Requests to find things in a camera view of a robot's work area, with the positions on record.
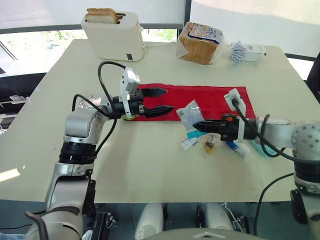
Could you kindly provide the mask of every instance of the bread slice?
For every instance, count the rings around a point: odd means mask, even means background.
[[[98,14],[98,13],[113,13],[114,15],[116,15],[115,10],[113,10],[112,8],[88,8],[87,12],[89,14]]]
[[[189,52],[182,56],[182,59],[193,61],[199,64],[209,65],[215,50],[218,47],[214,41],[204,38],[190,37],[189,33],[197,23],[187,22],[179,36],[179,41]]]
[[[103,24],[117,24],[118,18],[113,13],[106,13],[106,12],[100,12],[100,13],[87,13],[85,15],[85,19],[89,23],[103,23]]]

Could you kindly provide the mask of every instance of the black cable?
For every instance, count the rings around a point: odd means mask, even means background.
[[[128,203],[128,206],[129,206],[129,213],[130,213],[130,218],[131,218],[131,223],[132,223],[133,231],[136,231],[136,228],[135,228],[135,225],[134,225],[134,219],[133,219],[132,213],[131,213],[130,203]]]
[[[255,212],[255,218],[254,218],[254,226],[253,226],[253,234],[255,236],[258,236],[258,231],[257,231],[257,225],[258,225],[258,218],[259,218],[259,213],[260,213],[260,207],[261,207],[261,203],[262,203],[262,198],[264,197],[266,191],[268,190],[268,188],[270,188],[274,183],[278,182],[279,180],[281,179],[284,179],[284,178],[287,178],[287,177],[290,177],[292,176],[294,173],[289,173],[287,175],[284,175],[284,176],[281,176],[281,177],[278,177],[277,179],[273,180],[272,182],[270,182],[268,184],[268,186],[266,186],[263,191],[261,192],[261,195],[260,195],[260,198],[259,198],[259,202],[258,202],[258,205],[256,207],[256,212]]]
[[[28,226],[32,226],[32,224],[26,224],[26,225],[17,226],[17,227],[3,227],[3,228],[0,228],[0,231],[1,230],[21,229],[21,228],[28,227]]]
[[[99,64],[99,67],[98,67],[98,78],[99,78],[99,82],[100,82],[100,85],[106,95],[106,97],[108,98],[109,102],[110,102],[110,105],[111,105],[111,109],[112,109],[112,113],[114,115],[114,120],[113,120],[113,124],[112,124],[112,127],[110,129],[110,131],[108,132],[108,134],[105,136],[105,138],[102,140],[102,142],[100,143],[100,145],[98,146],[98,148],[96,149],[95,151],[95,155],[98,155],[100,149],[102,148],[102,146],[105,144],[105,142],[108,140],[108,138],[110,137],[110,135],[113,133],[115,127],[116,127],[116,124],[117,124],[117,112],[114,108],[114,102],[113,100],[111,99],[107,89],[106,89],[106,86],[104,84],[104,81],[102,80],[102,76],[101,76],[101,69],[104,65],[107,65],[107,64],[110,64],[110,65],[115,65],[115,66],[118,66],[118,67],[121,67],[123,69],[126,69],[126,66],[120,64],[120,63],[117,63],[117,62],[114,62],[114,61],[103,61]]]
[[[45,221],[30,211],[24,213],[28,218],[32,219],[38,226],[40,240],[49,240],[48,231]]]
[[[73,101],[72,101],[72,111],[74,111],[76,109],[76,102],[77,102],[77,98],[82,98],[83,100],[85,100],[88,104],[90,104],[94,109],[96,109],[99,113],[101,113],[102,115],[106,116],[107,118],[112,119],[113,117],[102,111],[98,106],[94,105],[88,98],[86,98],[85,96],[81,95],[81,94],[76,94],[73,97]]]
[[[246,119],[246,117],[242,114],[238,102],[236,99],[232,100],[232,105],[235,107],[236,111],[238,112],[240,118],[245,122],[245,124],[247,124],[252,131],[254,131],[254,133],[260,138],[260,140],[262,140],[264,142],[264,144],[268,145],[272,150],[274,150],[277,154],[285,157],[286,159],[289,159],[291,161],[299,161],[299,162],[305,162],[306,160],[302,160],[302,159],[298,159],[298,158],[294,158],[288,154],[285,154],[284,152],[280,151],[278,148],[276,148],[274,145],[272,145],[272,143],[270,143],[267,139],[265,139],[264,136],[262,136],[260,134],[260,132],[258,132],[258,130]]]
[[[100,85],[101,85],[106,97],[108,98],[108,100],[110,102],[113,114],[116,114],[115,108],[114,108],[114,103],[113,103],[113,101],[112,101],[112,99],[111,99],[111,97],[110,97],[110,95],[109,95],[109,93],[108,93],[108,91],[106,89],[106,86],[105,86],[104,81],[102,80],[102,76],[101,76],[101,69],[102,69],[102,67],[104,65],[107,65],[107,64],[115,65],[115,66],[121,67],[123,69],[125,69],[126,66],[124,66],[124,65],[122,65],[120,63],[114,62],[114,61],[103,61],[102,63],[100,63],[100,65],[98,67],[98,78],[99,78]]]
[[[112,132],[114,131],[115,127],[116,127],[116,124],[117,124],[117,118],[115,118],[113,120],[113,124],[111,126],[111,129],[110,131],[108,132],[108,134],[105,136],[105,138],[102,140],[102,142],[100,143],[100,145],[98,146],[98,148],[96,149],[95,151],[95,155],[98,155],[100,149],[102,148],[102,146],[105,144],[105,142],[108,140],[108,138],[110,137],[110,135],[112,134]]]
[[[263,119],[263,122],[262,122],[262,125],[261,125],[261,135],[262,135],[262,136],[265,136],[266,124],[267,124],[267,120],[268,120],[269,117],[270,117],[270,114],[267,114],[267,115],[265,115],[265,117],[264,117],[264,119]],[[279,157],[279,156],[280,156],[279,153],[276,153],[276,154],[273,154],[273,155],[272,155],[271,153],[269,153],[269,152],[267,151],[266,147],[265,147],[265,143],[264,143],[263,140],[260,140],[260,145],[261,145],[261,148],[262,148],[263,152],[264,152],[268,157],[270,157],[270,158],[276,158],[276,157]],[[281,148],[280,151],[283,152],[285,149],[286,149],[286,148],[283,147],[283,148]]]

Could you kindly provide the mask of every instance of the bread loaf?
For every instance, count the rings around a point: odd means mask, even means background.
[[[220,30],[187,22],[179,36],[178,44],[182,44],[188,53],[181,58],[208,65],[221,41],[223,41],[223,35]]]

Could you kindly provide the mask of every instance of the toast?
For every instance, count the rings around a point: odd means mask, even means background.
[[[118,17],[112,8],[88,8],[85,20],[89,23],[118,24]]]

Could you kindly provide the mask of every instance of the floor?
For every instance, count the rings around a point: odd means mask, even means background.
[[[197,203],[169,203],[167,207],[168,218],[165,229],[194,228],[196,224]],[[117,226],[110,231],[109,240],[134,239],[134,229],[139,216],[144,208],[144,203],[119,203],[108,204],[107,208],[113,212]],[[235,217],[249,217],[250,230],[252,231],[253,216],[256,203],[228,202],[228,207]],[[97,211],[104,212],[105,204],[97,204]],[[26,210],[39,211],[44,209],[43,202],[22,202],[0,200],[0,229],[13,228],[31,221],[24,215]],[[17,230],[2,230],[2,233],[24,234],[28,227]],[[310,232],[306,225],[298,224],[292,216],[291,203],[264,202],[261,206],[258,235],[269,240],[307,240]]]

